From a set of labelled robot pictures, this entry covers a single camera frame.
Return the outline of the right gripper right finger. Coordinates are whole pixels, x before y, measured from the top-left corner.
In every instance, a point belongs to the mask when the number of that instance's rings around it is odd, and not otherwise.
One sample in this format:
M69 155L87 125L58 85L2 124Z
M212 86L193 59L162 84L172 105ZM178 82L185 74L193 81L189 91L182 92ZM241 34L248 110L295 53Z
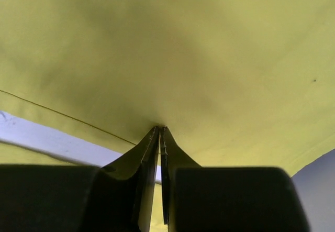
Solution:
M278 167L203 167L160 131L169 231L310 231L294 184Z

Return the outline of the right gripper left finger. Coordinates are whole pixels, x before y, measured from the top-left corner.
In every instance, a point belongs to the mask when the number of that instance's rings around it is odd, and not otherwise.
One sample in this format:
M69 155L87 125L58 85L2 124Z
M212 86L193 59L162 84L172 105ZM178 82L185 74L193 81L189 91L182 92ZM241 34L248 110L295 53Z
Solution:
M1 231L149 231L159 128L94 166L1 165Z

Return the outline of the yellow-green trousers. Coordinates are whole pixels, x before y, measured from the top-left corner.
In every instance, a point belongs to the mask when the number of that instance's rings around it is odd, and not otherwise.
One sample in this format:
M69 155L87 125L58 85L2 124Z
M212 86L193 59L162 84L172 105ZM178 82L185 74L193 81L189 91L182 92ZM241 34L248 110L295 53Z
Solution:
M334 148L334 0L1 0L1 111L292 175Z

